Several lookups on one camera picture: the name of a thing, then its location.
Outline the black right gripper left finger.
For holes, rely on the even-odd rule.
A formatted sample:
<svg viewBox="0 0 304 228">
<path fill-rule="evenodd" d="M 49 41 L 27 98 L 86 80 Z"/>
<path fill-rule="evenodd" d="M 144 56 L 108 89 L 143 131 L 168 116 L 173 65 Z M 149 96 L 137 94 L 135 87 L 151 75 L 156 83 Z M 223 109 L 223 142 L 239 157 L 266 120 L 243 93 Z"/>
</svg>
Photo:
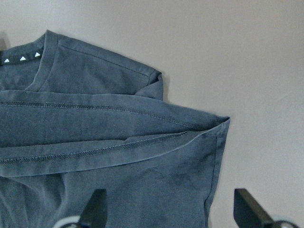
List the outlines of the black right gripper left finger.
<svg viewBox="0 0 304 228">
<path fill-rule="evenodd" d="M 107 222 L 107 191 L 96 189 L 86 204 L 80 219 L 81 228 L 105 228 Z"/>
</svg>

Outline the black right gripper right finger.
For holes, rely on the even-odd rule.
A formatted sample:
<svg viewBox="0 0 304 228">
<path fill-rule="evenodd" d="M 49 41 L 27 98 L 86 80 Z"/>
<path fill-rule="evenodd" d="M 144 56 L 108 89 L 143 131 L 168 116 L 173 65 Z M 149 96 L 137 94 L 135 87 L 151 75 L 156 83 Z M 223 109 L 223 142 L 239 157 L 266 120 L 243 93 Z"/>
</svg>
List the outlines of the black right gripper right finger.
<svg viewBox="0 0 304 228">
<path fill-rule="evenodd" d="M 247 189 L 234 190 L 233 217 L 239 228 L 270 228 L 273 219 Z"/>
</svg>

